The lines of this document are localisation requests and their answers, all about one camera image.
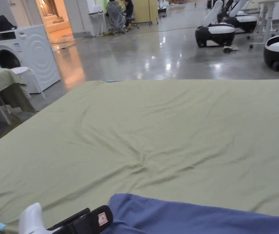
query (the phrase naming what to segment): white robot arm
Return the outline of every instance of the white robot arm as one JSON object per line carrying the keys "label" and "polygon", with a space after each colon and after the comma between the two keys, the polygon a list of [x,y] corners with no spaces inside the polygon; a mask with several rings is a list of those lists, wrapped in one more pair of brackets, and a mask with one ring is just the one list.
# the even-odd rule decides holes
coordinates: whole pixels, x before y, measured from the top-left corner
{"label": "white robot arm", "polygon": [[229,13],[229,17],[235,17],[247,1],[248,0],[240,0]]}
{"label": "white robot arm", "polygon": [[212,21],[216,20],[217,14],[220,12],[220,10],[223,7],[223,2],[221,0],[218,0],[212,10],[207,14],[207,16],[204,18],[203,22],[201,23],[202,27],[208,27]]}

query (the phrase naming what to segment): sage green sheet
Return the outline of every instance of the sage green sheet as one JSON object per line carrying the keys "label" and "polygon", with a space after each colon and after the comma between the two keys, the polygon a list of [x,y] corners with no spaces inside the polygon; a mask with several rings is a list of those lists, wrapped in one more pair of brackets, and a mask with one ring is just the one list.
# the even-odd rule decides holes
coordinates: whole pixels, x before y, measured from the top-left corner
{"label": "sage green sheet", "polygon": [[86,82],[0,139],[0,222],[115,193],[279,215],[279,80]]}
{"label": "sage green sheet", "polygon": [[27,85],[10,69],[0,68],[0,96],[12,108],[20,107],[23,112],[36,112],[29,102],[31,97]]}

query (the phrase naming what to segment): washing machine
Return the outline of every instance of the washing machine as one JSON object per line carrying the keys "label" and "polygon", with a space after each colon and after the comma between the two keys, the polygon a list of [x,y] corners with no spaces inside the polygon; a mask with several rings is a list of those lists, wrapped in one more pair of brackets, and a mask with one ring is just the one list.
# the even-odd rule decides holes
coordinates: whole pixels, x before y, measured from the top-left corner
{"label": "washing machine", "polygon": [[[15,67],[32,69],[42,91],[60,80],[44,25],[0,32],[0,68]],[[22,75],[22,80],[29,93],[39,93],[31,75]]]}

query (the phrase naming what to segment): washing machine door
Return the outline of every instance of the washing machine door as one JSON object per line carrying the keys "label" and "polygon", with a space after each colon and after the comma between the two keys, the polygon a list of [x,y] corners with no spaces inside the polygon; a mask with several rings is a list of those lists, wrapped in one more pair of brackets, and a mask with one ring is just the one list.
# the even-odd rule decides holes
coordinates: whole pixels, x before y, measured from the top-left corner
{"label": "washing machine door", "polygon": [[7,46],[0,46],[0,68],[12,69],[21,67],[21,61],[17,52]]}

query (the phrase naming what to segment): office chair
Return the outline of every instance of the office chair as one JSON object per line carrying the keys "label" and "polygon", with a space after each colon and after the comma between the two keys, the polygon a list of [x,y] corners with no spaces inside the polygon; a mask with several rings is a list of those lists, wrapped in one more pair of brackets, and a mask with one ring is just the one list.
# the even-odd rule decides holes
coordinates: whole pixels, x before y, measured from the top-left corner
{"label": "office chair", "polygon": [[131,23],[132,27],[139,28],[137,24],[132,23],[132,21],[135,21],[135,16],[134,15],[132,15],[132,17],[130,17],[130,18],[126,18],[126,20],[128,20]]}
{"label": "office chair", "polygon": [[125,16],[122,13],[121,5],[116,1],[108,2],[106,10],[109,15],[109,24],[114,30],[113,34],[125,34],[126,30],[123,28],[123,26],[125,25],[126,20]]}

